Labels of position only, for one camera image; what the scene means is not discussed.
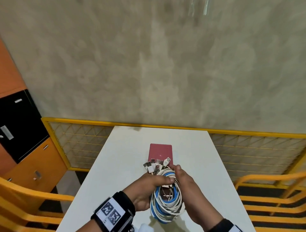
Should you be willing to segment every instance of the yellow chair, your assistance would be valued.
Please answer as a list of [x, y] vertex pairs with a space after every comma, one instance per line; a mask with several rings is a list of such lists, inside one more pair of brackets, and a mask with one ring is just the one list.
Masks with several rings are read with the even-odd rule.
[[[306, 179], [306, 172], [287, 174], [287, 175], [247, 175], [239, 178], [235, 181], [235, 188], [243, 183], [250, 180], [267, 180], [267, 181], [290, 181], [295, 180], [293, 184], [288, 186], [287, 190], [279, 197], [258, 197], [258, 196], [240, 196], [242, 201], [252, 201], [252, 202], [265, 202], [265, 203], [275, 203], [276, 206], [257, 206], [257, 205], [244, 205], [246, 210], [250, 211], [263, 211], [270, 212], [270, 216], [257, 216], [250, 215], [250, 219], [253, 222], [268, 222], [268, 223], [293, 223], [293, 224], [306, 224], [306, 217], [303, 218], [294, 218], [294, 217], [275, 217], [274, 213], [302, 213], [306, 211], [306, 203], [293, 208], [283, 208], [279, 207], [281, 204], [292, 204], [295, 203], [304, 197], [306, 197], [306, 190], [299, 192], [298, 194], [289, 197], [298, 186]], [[298, 232], [306, 230], [295, 230], [295, 229], [279, 229], [279, 228], [263, 228], [257, 227], [257, 232], [266, 231], [266, 232]]]
[[[63, 201], [73, 201], [73, 196], [54, 194], [54, 193], [45, 193], [40, 191], [35, 191], [31, 189], [27, 189], [11, 183], [3, 178], [0, 178], [0, 186], [5, 187], [6, 189], [12, 190], [13, 192], [21, 193], [23, 195], [32, 196], [40, 199], [49, 199], [49, 200], [63, 200]], [[0, 196], [0, 207], [16, 217], [29, 222], [38, 222], [44, 224], [56, 224], [59, 225], [62, 221], [63, 214], [61, 213], [51, 213], [51, 212], [39, 212], [39, 215], [31, 215], [15, 206], [11, 202], [7, 201], [3, 197]], [[29, 228], [22, 225], [17, 224], [16, 222], [0, 215], [0, 226], [6, 228], [9, 231], [14, 232], [51, 232], [54, 230], [47, 229], [36, 229]]]

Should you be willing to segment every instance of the red notebook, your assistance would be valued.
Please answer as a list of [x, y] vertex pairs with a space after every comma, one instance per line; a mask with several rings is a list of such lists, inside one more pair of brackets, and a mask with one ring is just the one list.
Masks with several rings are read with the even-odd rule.
[[148, 161], [151, 161], [151, 159], [155, 159], [156, 162], [157, 159], [165, 160], [168, 157], [171, 159], [170, 164], [173, 164], [172, 145], [152, 143], [150, 144]]

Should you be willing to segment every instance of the tabletop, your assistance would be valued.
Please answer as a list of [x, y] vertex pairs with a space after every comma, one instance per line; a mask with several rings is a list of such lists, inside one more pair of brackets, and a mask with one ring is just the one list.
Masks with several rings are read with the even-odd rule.
[[[211, 204], [243, 231], [255, 232], [252, 222], [207, 131], [115, 126], [65, 214], [58, 232], [75, 232], [109, 196], [123, 190], [146, 172], [150, 144], [170, 144], [174, 164], [193, 177]], [[154, 231], [203, 231], [187, 212], [174, 222], [160, 224], [150, 211], [137, 212], [133, 225]]]

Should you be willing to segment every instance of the hand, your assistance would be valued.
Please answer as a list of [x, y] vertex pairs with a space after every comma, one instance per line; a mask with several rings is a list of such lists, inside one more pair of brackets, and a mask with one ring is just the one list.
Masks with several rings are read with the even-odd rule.
[[174, 178], [172, 177], [153, 176], [145, 173], [138, 180], [127, 186], [123, 192], [133, 202], [136, 212], [145, 211], [150, 207], [150, 196], [156, 187], [173, 183]]
[[202, 226], [204, 231], [217, 225], [223, 219], [222, 215], [209, 203], [193, 178], [180, 165], [169, 165], [169, 167], [175, 170], [182, 199], [191, 220]]

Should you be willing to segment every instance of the gray wall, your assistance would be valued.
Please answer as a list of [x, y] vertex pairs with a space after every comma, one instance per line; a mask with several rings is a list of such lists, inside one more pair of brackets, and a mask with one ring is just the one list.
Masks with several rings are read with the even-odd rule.
[[306, 1], [189, 4], [0, 0], [0, 34], [42, 116], [306, 133]]

